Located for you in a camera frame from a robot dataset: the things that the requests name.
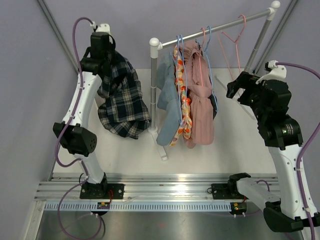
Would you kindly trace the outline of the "pink pleated skirt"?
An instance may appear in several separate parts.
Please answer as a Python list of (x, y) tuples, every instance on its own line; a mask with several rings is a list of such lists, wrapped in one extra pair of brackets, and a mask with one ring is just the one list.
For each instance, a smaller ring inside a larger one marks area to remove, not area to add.
[(205, 86), (195, 85), (193, 81), (193, 52), (197, 46), (195, 41), (184, 43), (183, 52), (185, 72), (187, 77), (187, 93), (191, 100), (192, 130), (190, 139), (184, 139), (185, 145), (192, 149), (196, 145), (210, 145), (214, 140), (213, 107), (209, 97), (212, 95), (212, 84), (209, 77), (209, 68), (206, 63)]

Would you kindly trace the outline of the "dark grey dotted skirt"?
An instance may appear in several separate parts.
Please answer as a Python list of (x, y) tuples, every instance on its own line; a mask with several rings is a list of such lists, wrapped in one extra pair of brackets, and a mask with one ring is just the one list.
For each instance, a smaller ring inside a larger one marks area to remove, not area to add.
[(218, 113), (217, 99), (213, 94), (209, 97), (209, 99), (210, 99), (211, 105), (213, 107), (213, 119), (215, 119), (215, 117), (217, 116), (217, 113)]

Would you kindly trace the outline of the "navy plaid skirt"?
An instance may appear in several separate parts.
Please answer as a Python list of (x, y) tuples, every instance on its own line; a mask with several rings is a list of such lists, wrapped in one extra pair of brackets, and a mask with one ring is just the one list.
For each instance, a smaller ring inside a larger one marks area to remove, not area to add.
[(97, 91), (102, 98), (97, 114), (102, 126), (112, 134), (137, 140), (151, 123), (141, 82), (126, 57), (116, 51), (112, 59), (110, 75), (103, 77)]

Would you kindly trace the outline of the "pink wire hanger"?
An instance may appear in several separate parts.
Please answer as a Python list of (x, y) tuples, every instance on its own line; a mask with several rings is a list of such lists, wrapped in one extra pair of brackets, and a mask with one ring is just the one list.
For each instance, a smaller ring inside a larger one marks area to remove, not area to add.
[(192, 55), (192, 79), (195, 85), (197, 86), (205, 86), (205, 70), (207, 69), (207, 62), (204, 59), (203, 54), (203, 47), (206, 40), (206, 33), (205, 29), (201, 28), (203, 33), (203, 40), (200, 44), (199, 42), (195, 41), (194, 43), (197, 43), (196, 47), (194, 47), (193, 55)]
[(219, 43), (219, 46), (221, 48), (221, 52), (222, 52), (222, 55), (224, 57), (224, 61), (226, 63), (226, 66), (227, 66), (227, 69), (229, 71), (229, 74), (230, 74), (230, 77), (231, 79), (234, 81), (236, 78), (235, 76), (233, 75), (233, 72), (231, 70), (231, 67), (230, 67), (230, 64), (229, 64), (229, 61), (228, 61), (228, 58), (226, 56), (226, 51), (225, 51), (225, 48), (224, 48), (224, 45), (221, 41), (221, 36), (225, 36), (226, 38), (228, 38), (233, 44), (234, 44), (234, 49), (235, 49), (235, 56), (236, 56), (236, 62), (237, 62), (237, 68), (238, 68), (238, 73), (240, 74), (241, 73), (241, 63), (240, 63), (240, 56), (239, 56), (239, 41), (240, 41), (240, 38), (244, 32), (244, 30), (246, 29), (247, 27), (247, 18), (244, 14), (241, 14), (239, 17), (239, 19), (242, 19), (243, 21), (243, 26), (242, 26), (242, 29), (241, 31), (238, 33), (237, 37), (235, 39), (231, 38), (225, 31), (220, 31), (219, 33), (217, 33), (217, 38), (218, 38), (218, 43)]

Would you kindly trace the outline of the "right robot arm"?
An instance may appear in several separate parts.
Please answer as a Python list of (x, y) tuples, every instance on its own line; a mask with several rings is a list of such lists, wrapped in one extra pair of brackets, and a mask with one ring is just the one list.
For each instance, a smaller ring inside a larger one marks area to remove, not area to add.
[(275, 77), (260, 80), (242, 71), (227, 84), (227, 98), (233, 98), (239, 89), (244, 92), (238, 102), (252, 109), (258, 132), (272, 157), (280, 196), (258, 185), (247, 173), (230, 176), (228, 195), (251, 200), (263, 212), (273, 232), (292, 233), (304, 228), (313, 231), (320, 225), (320, 213), (307, 188), (303, 163), (298, 159), (303, 137), (298, 122), (287, 114), (292, 97), (288, 84)]

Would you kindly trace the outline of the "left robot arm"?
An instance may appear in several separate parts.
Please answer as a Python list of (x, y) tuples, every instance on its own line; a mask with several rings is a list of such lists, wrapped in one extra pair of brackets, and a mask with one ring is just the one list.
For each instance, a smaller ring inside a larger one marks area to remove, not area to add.
[(95, 153), (98, 138), (88, 129), (92, 105), (102, 77), (111, 72), (116, 42), (108, 32), (93, 32), (90, 46), (78, 62), (77, 85), (71, 104), (62, 122), (53, 125), (57, 137), (55, 151), (62, 147), (74, 157), (71, 163), (56, 162), (64, 168), (79, 163), (84, 171), (84, 180), (80, 183), (81, 199), (102, 199), (109, 192), (106, 174), (100, 167)]

